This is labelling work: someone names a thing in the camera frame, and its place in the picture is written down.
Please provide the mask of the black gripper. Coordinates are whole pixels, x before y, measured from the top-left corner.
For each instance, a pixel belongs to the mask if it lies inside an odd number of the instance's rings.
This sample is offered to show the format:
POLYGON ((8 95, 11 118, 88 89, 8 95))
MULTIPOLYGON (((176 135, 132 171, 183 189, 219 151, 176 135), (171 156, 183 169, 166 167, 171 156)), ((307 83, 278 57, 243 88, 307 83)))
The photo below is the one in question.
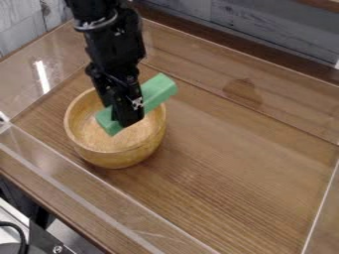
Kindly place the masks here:
POLYGON ((104 107, 125 128, 144 118, 137 64, 146 56, 142 21, 133 9, 75 11, 77 32, 84 33, 89 64, 84 72, 104 107))

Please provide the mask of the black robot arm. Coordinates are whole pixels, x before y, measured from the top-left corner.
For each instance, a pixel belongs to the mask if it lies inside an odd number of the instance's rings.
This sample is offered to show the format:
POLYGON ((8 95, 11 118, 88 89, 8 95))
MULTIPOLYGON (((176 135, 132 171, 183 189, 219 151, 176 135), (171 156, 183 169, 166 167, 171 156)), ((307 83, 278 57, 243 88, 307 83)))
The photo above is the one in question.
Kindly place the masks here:
POLYGON ((137 65, 146 57, 142 18, 127 0, 65 0, 84 34, 89 76, 111 120, 128 127, 144 117, 137 65))

